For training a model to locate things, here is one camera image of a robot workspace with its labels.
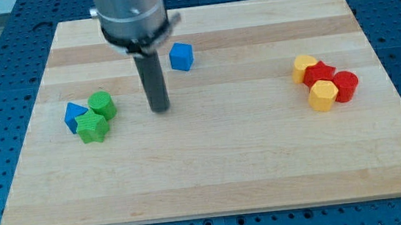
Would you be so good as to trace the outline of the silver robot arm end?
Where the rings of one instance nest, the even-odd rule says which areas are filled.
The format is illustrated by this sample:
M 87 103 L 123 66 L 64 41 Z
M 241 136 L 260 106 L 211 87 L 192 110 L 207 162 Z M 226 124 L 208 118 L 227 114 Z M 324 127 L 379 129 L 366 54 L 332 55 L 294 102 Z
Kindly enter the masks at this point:
M 167 14 L 164 0 L 93 0 L 107 43 L 135 57 L 153 54 L 172 34 L 180 14 Z

